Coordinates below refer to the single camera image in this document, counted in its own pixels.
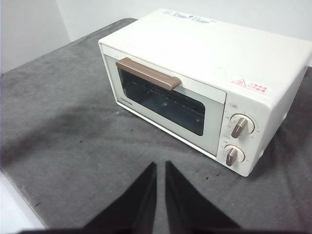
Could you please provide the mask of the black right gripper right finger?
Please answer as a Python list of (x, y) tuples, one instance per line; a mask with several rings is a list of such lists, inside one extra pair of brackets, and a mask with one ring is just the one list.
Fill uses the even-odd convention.
[(239, 230), (171, 161), (166, 161), (165, 201), (171, 230)]

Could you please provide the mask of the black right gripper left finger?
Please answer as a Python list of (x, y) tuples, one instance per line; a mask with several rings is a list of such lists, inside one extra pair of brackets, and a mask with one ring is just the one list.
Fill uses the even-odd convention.
[(111, 205), (85, 225), (93, 230), (151, 230), (156, 211), (156, 164), (149, 166)]

